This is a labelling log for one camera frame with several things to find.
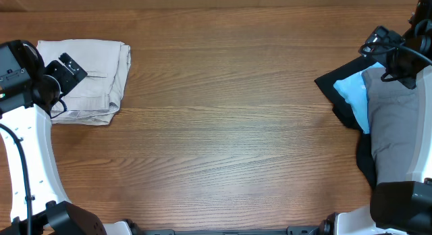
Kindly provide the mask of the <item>beige shorts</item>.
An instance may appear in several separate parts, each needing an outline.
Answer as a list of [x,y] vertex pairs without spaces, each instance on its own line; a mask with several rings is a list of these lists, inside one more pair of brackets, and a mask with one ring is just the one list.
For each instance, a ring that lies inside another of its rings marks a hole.
[[119,111],[131,67],[131,47],[120,41],[68,39],[39,41],[36,46],[45,64],[67,53],[86,72],[83,79],[63,97],[51,113],[54,124],[108,125]]

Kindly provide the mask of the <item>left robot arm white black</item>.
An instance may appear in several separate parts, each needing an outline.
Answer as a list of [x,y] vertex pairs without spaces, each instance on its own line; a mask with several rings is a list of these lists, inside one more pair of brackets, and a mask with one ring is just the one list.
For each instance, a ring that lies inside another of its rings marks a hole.
[[104,224],[71,203],[61,183],[51,144],[51,109],[85,77],[67,53],[45,64],[36,47],[23,40],[1,44],[1,138],[12,187],[8,234],[139,234],[125,219]]

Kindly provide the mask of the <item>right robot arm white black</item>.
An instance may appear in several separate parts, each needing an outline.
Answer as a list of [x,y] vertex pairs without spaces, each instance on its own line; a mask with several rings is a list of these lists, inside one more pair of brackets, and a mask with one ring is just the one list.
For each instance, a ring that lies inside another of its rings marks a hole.
[[431,233],[431,0],[418,0],[410,28],[378,26],[359,57],[316,79],[333,112],[360,139],[356,164],[368,205],[334,213],[317,234]]

